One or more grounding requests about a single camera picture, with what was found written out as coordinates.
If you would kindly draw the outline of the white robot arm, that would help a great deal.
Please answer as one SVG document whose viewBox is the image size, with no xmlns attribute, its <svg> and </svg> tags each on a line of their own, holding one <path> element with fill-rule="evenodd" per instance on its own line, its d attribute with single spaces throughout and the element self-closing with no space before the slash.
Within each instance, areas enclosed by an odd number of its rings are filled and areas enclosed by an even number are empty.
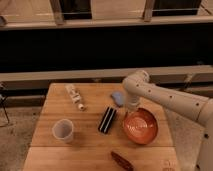
<svg viewBox="0 0 213 171">
<path fill-rule="evenodd" d="M 122 85 L 128 110 L 135 111 L 143 97 L 202 125 L 204 133 L 195 171 L 213 171 L 213 98 L 151 84 L 150 76 L 144 70 L 125 77 Z"/>
</svg>

